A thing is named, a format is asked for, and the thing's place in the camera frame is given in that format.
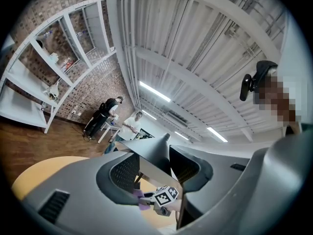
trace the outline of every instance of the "fluorescent light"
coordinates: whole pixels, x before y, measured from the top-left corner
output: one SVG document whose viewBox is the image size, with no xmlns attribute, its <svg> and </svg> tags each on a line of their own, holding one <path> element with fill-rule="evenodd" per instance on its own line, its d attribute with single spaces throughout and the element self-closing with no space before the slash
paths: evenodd
<svg viewBox="0 0 313 235">
<path fill-rule="evenodd" d="M 180 135 L 182 138 L 189 140 L 188 138 L 184 137 L 182 134 L 179 134 L 177 131 L 175 132 L 177 135 Z"/>
<path fill-rule="evenodd" d="M 144 110 L 141 110 L 141 111 L 144 112 L 145 115 L 148 115 L 148 116 L 152 117 L 154 120 L 156 120 L 155 117 L 151 116 L 151 115 L 150 115 L 149 113 L 147 113 L 146 111 L 144 111 Z"/>
<path fill-rule="evenodd" d="M 159 97 L 163 98 L 165 101 L 168 101 L 170 102 L 171 100 L 167 97 L 167 96 L 164 96 L 163 94 L 161 94 L 160 92 L 156 91 L 155 89 L 151 88 L 149 85 L 146 85 L 145 83 L 139 81 L 139 84 L 146 88 L 147 90 L 153 92 L 155 95 L 158 95 Z"/>
<path fill-rule="evenodd" d="M 228 141 L 223 138 L 220 134 L 218 134 L 215 130 L 213 130 L 212 127 L 207 127 L 207 129 L 212 132 L 216 137 L 218 137 L 220 140 L 222 140 L 224 143 L 227 143 Z"/>
</svg>

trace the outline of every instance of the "black camera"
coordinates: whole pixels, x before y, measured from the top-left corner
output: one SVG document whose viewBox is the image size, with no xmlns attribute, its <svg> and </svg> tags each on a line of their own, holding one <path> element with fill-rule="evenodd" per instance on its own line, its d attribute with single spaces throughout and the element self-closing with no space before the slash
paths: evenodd
<svg viewBox="0 0 313 235">
<path fill-rule="evenodd" d="M 245 101 L 249 92 L 258 91 L 260 82 L 265 78 L 269 69 L 277 68 L 277 64 L 272 61 L 259 61 L 256 64 L 256 73 L 253 77 L 246 74 L 241 83 L 240 100 Z"/>
</svg>

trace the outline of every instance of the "shelving unit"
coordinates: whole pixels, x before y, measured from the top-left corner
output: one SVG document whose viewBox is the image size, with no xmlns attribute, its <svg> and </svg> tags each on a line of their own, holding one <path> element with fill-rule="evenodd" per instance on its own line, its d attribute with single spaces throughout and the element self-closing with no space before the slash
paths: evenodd
<svg viewBox="0 0 313 235">
<path fill-rule="evenodd" d="M 103 21 L 103 14 L 101 9 L 102 0 L 87 0 L 76 5 L 70 6 L 67 9 L 55 14 L 38 26 L 19 46 L 17 51 L 10 59 L 3 76 L 0 80 L 0 115 L 12 119 L 14 121 L 22 122 L 25 124 L 38 126 L 44 128 L 44 133 L 47 133 L 49 127 L 59 110 L 60 106 L 65 101 L 66 97 L 74 90 L 75 86 L 81 82 L 95 67 L 107 58 L 112 56 L 116 51 L 111 51 L 108 44 L 108 38 L 106 35 L 106 29 Z M 96 63 L 91 64 L 86 53 L 84 53 L 81 44 L 78 41 L 73 25 L 70 21 L 69 14 L 83 10 L 84 20 L 87 24 L 88 32 L 90 36 L 96 36 L 92 40 L 94 49 L 101 49 L 106 53 L 104 57 L 98 60 Z M 47 29 L 51 24 L 58 21 L 60 27 L 69 43 L 74 54 L 78 58 L 76 62 L 85 62 L 88 69 L 80 75 L 76 81 L 71 81 L 69 77 L 61 71 L 60 67 L 55 64 L 50 56 L 40 47 L 36 41 L 37 36 Z M 19 56 L 24 49 L 31 44 L 41 58 L 48 64 L 48 66 L 69 85 L 67 92 L 60 98 L 60 101 L 56 103 L 50 100 L 43 91 L 48 88 L 48 85 L 37 78 L 20 60 Z M 24 97 L 17 93 L 13 89 L 6 86 L 4 83 L 6 79 L 9 79 L 13 84 L 29 93 L 33 97 L 39 99 L 51 105 L 50 118 L 48 123 L 45 120 L 44 114 L 41 111 L 41 105 Z"/>
</svg>

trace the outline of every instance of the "round wooden table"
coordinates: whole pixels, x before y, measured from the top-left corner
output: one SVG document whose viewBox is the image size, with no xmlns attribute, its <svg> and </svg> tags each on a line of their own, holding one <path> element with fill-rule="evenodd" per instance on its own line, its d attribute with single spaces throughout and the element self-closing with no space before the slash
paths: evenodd
<svg viewBox="0 0 313 235">
<path fill-rule="evenodd" d="M 84 160 L 84 157 L 56 157 L 46 159 L 26 169 L 12 185 L 12 191 L 19 200 L 22 200 L 30 191 L 41 184 L 48 177 L 62 169 L 64 166 L 76 161 Z"/>
</svg>

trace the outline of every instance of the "ceiling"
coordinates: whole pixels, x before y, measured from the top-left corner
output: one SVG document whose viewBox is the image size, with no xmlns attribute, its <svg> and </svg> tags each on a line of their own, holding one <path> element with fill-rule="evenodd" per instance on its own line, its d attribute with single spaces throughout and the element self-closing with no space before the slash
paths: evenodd
<svg viewBox="0 0 313 235">
<path fill-rule="evenodd" d="M 279 61 L 285 8 L 278 0 L 117 0 L 117 11 L 136 107 L 190 140 L 212 137 L 209 126 L 226 139 L 245 136 L 249 142 L 281 128 L 262 119 L 252 95 L 239 100 L 242 78 L 255 73 L 257 61 Z M 172 124 L 167 112 L 187 127 Z"/>
</svg>

